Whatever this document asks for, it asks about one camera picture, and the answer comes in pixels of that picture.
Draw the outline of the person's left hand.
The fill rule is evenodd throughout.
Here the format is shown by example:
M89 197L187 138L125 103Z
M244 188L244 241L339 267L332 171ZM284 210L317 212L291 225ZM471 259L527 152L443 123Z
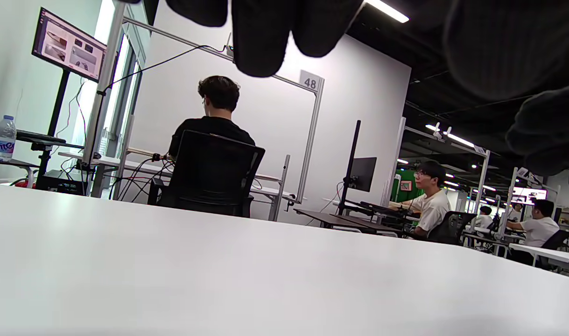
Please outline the person's left hand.
M289 36L306 56L331 52L365 0L168 0L174 13L217 28L232 19L234 59L256 78L276 74ZM569 49L569 0L453 0L443 31L447 65L464 89L512 98L542 83ZM569 170L569 85L522 103L506 140L536 175Z

